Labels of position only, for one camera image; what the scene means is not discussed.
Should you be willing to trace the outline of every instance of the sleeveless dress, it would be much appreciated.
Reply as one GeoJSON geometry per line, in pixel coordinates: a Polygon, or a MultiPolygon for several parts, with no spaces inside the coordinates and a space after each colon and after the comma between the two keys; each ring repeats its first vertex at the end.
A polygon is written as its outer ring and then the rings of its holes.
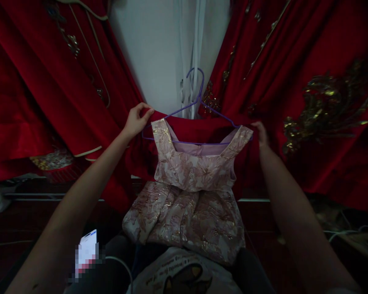
{"type": "Polygon", "coordinates": [[[151,123],[158,149],[156,182],[147,182],[123,220],[136,243],[185,247],[232,265],[245,247],[244,226],[232,192],[234,159],[253,131],[241,126],[222,143],[174,143],[164,120],[151,123]]]}

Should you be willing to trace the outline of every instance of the phone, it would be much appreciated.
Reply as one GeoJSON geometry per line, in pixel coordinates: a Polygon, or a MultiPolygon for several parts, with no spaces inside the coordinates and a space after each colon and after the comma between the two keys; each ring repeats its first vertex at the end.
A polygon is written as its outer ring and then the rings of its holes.
{"type": "Polygon", "coordinates": [[[75,278],[92,268],[98,259],[97,230],[91,231],[83,236],[75,258],[75,278]]]}

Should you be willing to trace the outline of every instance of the plastic hanger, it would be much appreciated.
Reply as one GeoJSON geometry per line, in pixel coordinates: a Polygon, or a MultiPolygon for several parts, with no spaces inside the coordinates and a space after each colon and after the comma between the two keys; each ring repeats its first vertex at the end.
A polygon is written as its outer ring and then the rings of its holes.
{"type": "MultiPolygon", "coordinates": [[[[186,78],[188,78],[189,74],[190,74],[193,70],[194,70],[194,68],[192,68],[192,69],[187,73],[186,78]]],[[[172,115],[174,115],[174,114],[176,114],[176,113],[179,113],[180,111],[183,111],[184,109],[187,109],[187,108],[191,107],[192,105],[195,105],[196,103],[198,103],[198,101],[200,101],[200,104],[202,104],[202,105],[203,105],[203,106],[205,106],[206,108],[210,109],[212,112],[214,112],[214,113],[218,114],[219,116],[221,116],[221,117],[223,117],[224,119],[226,119],[227,121],[229,121],[229,122],[232,124],[232,126],[233,126],[233,127],[235,127],[235,128],[239,128],[240,126],[235,125],[235,124],[234,124],[234,122],[233,122],[231,119],[229,119],[228,117],[226,117],[226,116],[224,116],[223,114],[219,113],[219,112],[218,112],[218,111],[216,111],[215,109],[213,109],[213,108],[209,107],[206,103],[204,103],[204,102],[201,100],[202,90],[203,90],[203,85],[204,85],[204,73],[203,73],[203,71],[202,71],[200,68],[198,68],[198,70],[202,73],[202,83],[201,83],[201,85],[200,85],[200,90],[199,90],[199,93],[198,93],[198,95],[197,95],[196,100],[195,100],[193,103],[191,103],[190,105],[187,105],[186,107],[183,107],[183,108],[181,108],[181,109],[179,109],[179,110],[177,110],[177,111],[175,111],[175,112],[173,112],[173,113],[171,113],[171,114],[169,114],[169,115],[165,116],[165,117],[164,117],[164,119],[167,119],[168,117],[170,117],[170,116],[172,116],[172,115]]],[[[148,137],[145,137],[145,136],[144,136],[144,130],[145,130],[146,128],[150,127],[150,126],[151,126],[151,125],[148,125],[148,126],[146,126],[146,127],[142,130],[142,138],[143,138],[143,139],[147,139],[147,140],[154,140],[154,138],[148,138],[148,137]]],[[[172,142],[174,142],[174,143],[184,143],[184,144],[193,144],[193,145],[228,145],[228,144],[230,143],[230,142],[226,142],[226,143],[202,143],[202,144],[200,144],[200,143],[193,143],[193,142],[173,141],[173,140],[172,140],[172,142]]]]}

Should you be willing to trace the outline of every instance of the hand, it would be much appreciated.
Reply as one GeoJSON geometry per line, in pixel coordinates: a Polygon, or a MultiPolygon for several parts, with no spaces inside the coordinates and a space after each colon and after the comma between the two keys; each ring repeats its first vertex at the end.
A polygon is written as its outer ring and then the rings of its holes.
{"type": "Polygon", "coordinates": [[[130,136],[132,139],[137,134],[140,133],[141,130],[146,126],[146,123],[150,116],[154,113],[154,109],[146,104],[146,103],[139,103],[137,106],[132,108],[130,110],[130,113],[128,114],[126,126],[123,129],[123,132],[125,132],[127,135],[130,136]],[[150,108],[143,117],[140,117],[140,111],[143,108],[150,108]]]}
{"type": "Polygon", "coordinates": [[[269,138],[267,136],[267,131],[262,122],[261,121],[254,122],[251,124],[251,126],[256,127],[259,131],[259,147],[262,148],[265,146],[269,146],[269,138]]]}

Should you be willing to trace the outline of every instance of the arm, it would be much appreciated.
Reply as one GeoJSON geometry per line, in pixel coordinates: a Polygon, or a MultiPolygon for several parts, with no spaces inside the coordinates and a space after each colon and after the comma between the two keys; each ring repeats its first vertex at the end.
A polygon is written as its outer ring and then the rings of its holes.
{"type": "Polygon", "coordinates": [[[259,129],[260,164],[274,218],[307,291],[325,293],[330,288],[341,287],[360,292],[327,241],[306,195],[270,149],[263,124],[253,125],[259,129]]]}
{"type": "Polygon", "coordinates": [[[123,131],[64,196],[6,293],[63,292],[86,221],[129,141],[153,112],[145,103],[131,109],[123,131]],[[150,110],[141,118],[143,108],[150,110]]]}

